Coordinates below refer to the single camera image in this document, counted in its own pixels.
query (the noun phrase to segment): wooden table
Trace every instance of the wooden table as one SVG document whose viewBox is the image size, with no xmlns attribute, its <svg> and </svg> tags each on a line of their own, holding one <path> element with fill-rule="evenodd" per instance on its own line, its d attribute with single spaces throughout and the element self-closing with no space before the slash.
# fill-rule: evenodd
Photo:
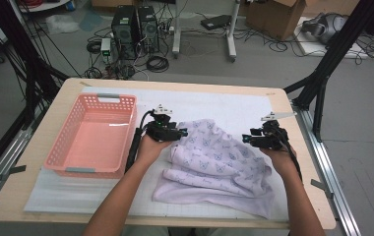
<svg viewBox="0 0 374 236">
<path fill-rule="evenodd" d="M 84 87 L 105 87 L 123 89 L 159 89 L 172 91 L 216 92 L 231 94 L 260 95 L 269 98 L 273 111 L 291 112 L 285 92 L 280 88 L 248 88 L 232 86 L 194 85 L 177 83 L 153 83 L 132 81 L 107 81 L 90 79 L 69 79 L 59 91 L 54 102 L 45 114 L 42 122 L 35 131 L 29 145 L 22 154 L 17 166 L 26 165 L 27 170 L 9 177 L 0 191 L 0 221 L 16 222 L 77 222 L 87 223 L 90 214 L 76 213 L 35 213 L 23 211 L 38 176 L 40 167 L 46 159 L 52 144 L 59 133 L 77 95 Z M 319 181 L 315 166 L 305 144 L 302 133 L 295 117 L 279 120 L 286 128 L 291 144 L 298 153 L 298 159 L 303 173 L 303 182 L 307 194 L 315 208 L 322 226 L 333 229 L 336 221 L 325 193 L 312 186 L 312 179 Z M 194 227 L 254 227 L 254 228 L 287 228 L 287 221 L 275 220 L 242 220 L 214 218 L 181 218 L 181 217 L 151 217 L 128 216 L 127 224 L 194 226 Z"/>
</svg>

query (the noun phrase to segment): cardboard box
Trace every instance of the cardboard box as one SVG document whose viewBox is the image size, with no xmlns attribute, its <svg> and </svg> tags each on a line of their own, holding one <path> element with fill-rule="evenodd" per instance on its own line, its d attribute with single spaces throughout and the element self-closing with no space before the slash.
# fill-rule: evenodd
<svg viewBox="0 0 374 236">
<path fill-rule="evenodd" d="M 293 34 L 306 5 L 310 6 L 316 1 L 271 0 L 263 4 L 254 2 L 249 6 L 246 24 L 272 38 L 285 40 Z"/>
</svg>

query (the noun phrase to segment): plastic bag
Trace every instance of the plastic bag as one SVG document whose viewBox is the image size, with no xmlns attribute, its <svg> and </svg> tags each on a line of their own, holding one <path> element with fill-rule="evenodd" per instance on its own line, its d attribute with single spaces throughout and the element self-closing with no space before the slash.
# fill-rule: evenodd
<svg viewBox="0 0 374 236">
<path fill-rule="evenodd" d="M 73 20 L 71 16 L 54 15 L 46 18 L 49 34 L 56 34 L 61 32 L 74 32 L 79 29 L 79 25 Z"/>
</svg>

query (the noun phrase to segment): basket handle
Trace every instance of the basket handle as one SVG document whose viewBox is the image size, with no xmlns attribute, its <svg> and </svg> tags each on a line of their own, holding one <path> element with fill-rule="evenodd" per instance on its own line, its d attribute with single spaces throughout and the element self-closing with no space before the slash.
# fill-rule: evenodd
<svg viewBox="0 0 374 236">
<path fill-rule="evenodd" d="M 120 103 L 120 94 L 98 93 L 97 98 L 100 102 Z"/>
<path fill-rule="evenodd" d="M 79 173 L 95 173 L 94 168 L 82 168 L 82 167 L 67 167 L 66 172 L 79 172 Z"/>
<path fill-rule="evenodd" d="M 120 94 L 114 94 L 114 93 L 98 93 L 97 97 L 101 98 L 120 98 Z"/>
</svg>

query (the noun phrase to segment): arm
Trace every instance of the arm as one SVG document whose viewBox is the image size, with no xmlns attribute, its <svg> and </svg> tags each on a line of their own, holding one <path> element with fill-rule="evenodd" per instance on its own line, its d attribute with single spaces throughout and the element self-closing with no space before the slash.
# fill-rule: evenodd
<svg viewBox="0 0 374 236">
<path fill-rule="evenodd" d="M 271 158 L 274 168 L 284 182 L 290 235 L 325 235 L 288 152 L 263 148 L 261 148 L 261 152 Z"/>
<path fill-rule="evenodd" d="M 95 211 L 84 235 L 119 235 L 142 178 L 169 144 L 155 142 L 149 136 L 142 138 L 137 160 Z"/>
</svg>

